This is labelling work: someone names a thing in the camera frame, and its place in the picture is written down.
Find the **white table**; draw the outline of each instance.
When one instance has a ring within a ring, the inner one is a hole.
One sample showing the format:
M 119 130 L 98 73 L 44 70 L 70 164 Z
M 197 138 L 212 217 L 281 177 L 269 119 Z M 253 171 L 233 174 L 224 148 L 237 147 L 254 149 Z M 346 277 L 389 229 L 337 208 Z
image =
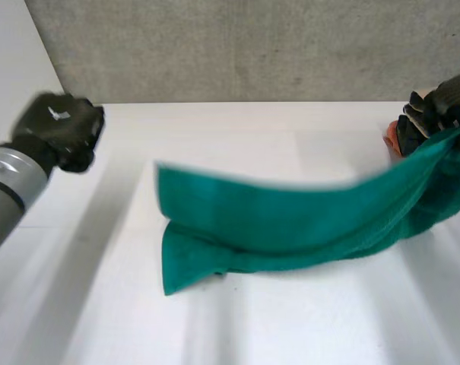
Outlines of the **white table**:
M 155 160 L 276 183 L 389 165 L 402 103 L 107 105 L 0 249 L 0 364 L 460 364 L 460 214 L 367 259 L 161 286 Z

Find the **cloth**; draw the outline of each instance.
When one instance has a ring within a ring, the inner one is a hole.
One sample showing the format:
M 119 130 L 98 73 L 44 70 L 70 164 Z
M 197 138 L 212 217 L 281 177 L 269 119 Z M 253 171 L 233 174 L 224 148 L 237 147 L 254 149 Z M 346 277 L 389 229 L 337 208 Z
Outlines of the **cloth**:
M 163 287 L 226 272 L 305 268 L 380 252 L 460 210 L 460 128 L 348 189 L 276 190 L 158 166 Z

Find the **white wall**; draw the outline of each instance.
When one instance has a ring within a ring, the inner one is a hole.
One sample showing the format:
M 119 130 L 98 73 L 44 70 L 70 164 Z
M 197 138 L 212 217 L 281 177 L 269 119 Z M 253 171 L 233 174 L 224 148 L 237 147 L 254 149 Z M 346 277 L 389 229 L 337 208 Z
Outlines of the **white wall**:
M 39 90 L 62 87 L 25 3 L 0 0 L 0 141 Z

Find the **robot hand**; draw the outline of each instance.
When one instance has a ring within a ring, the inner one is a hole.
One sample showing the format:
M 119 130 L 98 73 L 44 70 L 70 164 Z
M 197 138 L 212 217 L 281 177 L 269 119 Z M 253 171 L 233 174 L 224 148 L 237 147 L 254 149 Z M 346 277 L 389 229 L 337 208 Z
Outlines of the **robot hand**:
M 20 117 L 8 147 L 17 146 L 29 155 L 28 150 L 36 146 L 43 151 L 38 158 L 48 164 L 83 173 L 94 160 L 94 148 L 103 127 L 103 107 L 94 107 L 88 99 L 41 94 Z
M 387 131 L 387 142 L 401 155 L 408 156 L 431 135 L 460 126 L 460 75 L 443 82 L 422 97 L 412 92 L 404 115 Z M 457 140 L 460 149 L 460 136 Z
M 102 107 L 72 95 L 41 94 L 0 144 L 0 245 L 47 187 L 54 167 L 82 173 L 94 160 Z

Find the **towel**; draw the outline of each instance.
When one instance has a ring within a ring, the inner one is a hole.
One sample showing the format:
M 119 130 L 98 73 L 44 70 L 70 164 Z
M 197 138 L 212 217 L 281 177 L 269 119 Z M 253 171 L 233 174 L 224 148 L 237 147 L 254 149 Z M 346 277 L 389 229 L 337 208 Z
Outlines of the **towel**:
M 356 259 L 460 210 L 460 127 L 433 135 L 390 170 L 346 189 L 270 189 L 161 164 L 166 295 L 212 274 Z

